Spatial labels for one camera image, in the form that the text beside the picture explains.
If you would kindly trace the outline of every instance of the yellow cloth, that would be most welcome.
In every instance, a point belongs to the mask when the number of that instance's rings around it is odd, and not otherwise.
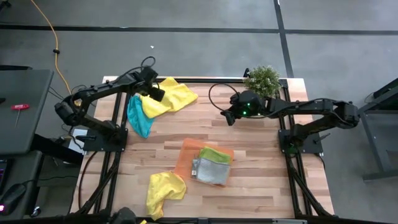
[[[198,98],[185,84],[178,84],[172,77],[159,83],[159,88],[165,91],[161,102],[149,96],[140,96],[142,109],[148,118],[154,118],[166,111],[178,111]]]
[[[153,220],[162,218],[165,199],[181,200],[184,198],[187,186],[181,177],[172,172],[161,172],[150,176],[147,194],[147,214]]]

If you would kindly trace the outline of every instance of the blue cloth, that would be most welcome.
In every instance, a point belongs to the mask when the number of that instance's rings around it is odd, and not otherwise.
[[[129,106],[127,107],[127,118],[138,135],[143,138],[148,138],[150,127],[155,119],[148,118],[145,115],[142,110],[142,101],[137,95],[130,98]]]

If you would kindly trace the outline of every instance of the wooden tabletop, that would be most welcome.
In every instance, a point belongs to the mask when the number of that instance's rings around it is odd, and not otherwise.
[[[104,77],[104,81],[115,78]],[[287,80],[292,101],[308,100],[303,79]],[[129,207],[137,216],[146,216],[149,176],[173,170],[183,140],[193,138],[234,150],[228,186],[219,188],[185,180],[187,192],[184,199],[166,200],[163,206],[165,217],[293,218],[286,162],[277,140],[278,119],[239,119],[234,126],[228,126],[225,117],[209,102],[211,84],[187,83],[187,86],[199,98],[178,112],[156,117],[148,139],[140,138],[130,124],[126,125],[129,136],[119,166],[114,212]],[[244,90],[242,84],[232,86],[238,91]],[[220,107],[228,108],[232,94],[227,86],[218,86],[212,90],[212,100]],[[115,98],[113,95],[98,100],[95,118],[110,120]],[[295,121],[305,124],[311,122],[312,117],[295,116]],[[88,157],[85,156],[81,169]],[[103,157],[104,153],[97,153],[88,166],[82,184],[82,204],[98,185]],[[314,155],[304,154],[303,164],[309,189],[324,208],[333,213],[322,162]],[[107,191],[108,188],[104,191],[102,207]],[[298,194],[300,208],[304,212],[301,191]],[[77,187],[71,212],[76,210]]]

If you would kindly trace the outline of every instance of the green plant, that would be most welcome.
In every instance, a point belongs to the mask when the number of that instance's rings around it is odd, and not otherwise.
[[[271,66],[258,66],[249,72],[249,76],[243,80],[244,86],[261,97],[274,96],[279,89],[279,73]]]

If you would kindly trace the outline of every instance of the green cloth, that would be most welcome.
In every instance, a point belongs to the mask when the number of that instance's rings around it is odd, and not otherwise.
[[[229,164],[231,162],[231,156],[223,152],[219,152],[210,147],[204,147],[200,150],[199,158],[205,158],[213,162],[222,162]]]

